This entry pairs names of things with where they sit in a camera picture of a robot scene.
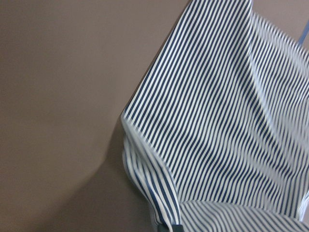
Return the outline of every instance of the blue strap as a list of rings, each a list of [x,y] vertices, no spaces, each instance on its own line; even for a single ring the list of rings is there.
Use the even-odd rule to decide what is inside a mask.
[[[303,31],[303,34],[301,35],[301,37],[300,37],[299,40],[298,40],[298,43],[299,43],[299,44],[303,44],[303,42],[304,42],[304,40],[305,40],[305,38],[306,38],[308,32],[309,32],[309,20],[308,20],[308,22],[307,22],[307,24],[306,24],[306,26],[305,26],[305,29],[304,29],[304,31]]]

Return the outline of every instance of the striped fabric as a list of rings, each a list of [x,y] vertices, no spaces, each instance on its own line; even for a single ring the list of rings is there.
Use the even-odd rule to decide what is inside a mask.
[[[160,231],[309,231],[308,112],[308,51],[250,0],[193,0],[122,114],[124,165]]]

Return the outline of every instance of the brown wall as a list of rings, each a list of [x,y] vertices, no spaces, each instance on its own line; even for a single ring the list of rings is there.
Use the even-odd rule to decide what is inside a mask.
[[[0,231],[150,230],[119,115],[186,4],[1,1]],[[309,1],[254,9],[298,39]]]

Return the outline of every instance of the wall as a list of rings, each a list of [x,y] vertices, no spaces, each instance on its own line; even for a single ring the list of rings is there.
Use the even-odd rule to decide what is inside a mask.
[[[1,2],[0,231],[150,230],[119,115],[186,4]],[[309,1],[254,9],[298,39]]]

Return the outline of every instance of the blue and white striped fabric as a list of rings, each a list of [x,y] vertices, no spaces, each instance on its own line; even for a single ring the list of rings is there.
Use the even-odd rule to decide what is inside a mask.
[[[161,231],[309,231],[309,52],[250,0],[193,0],[122,114]]]

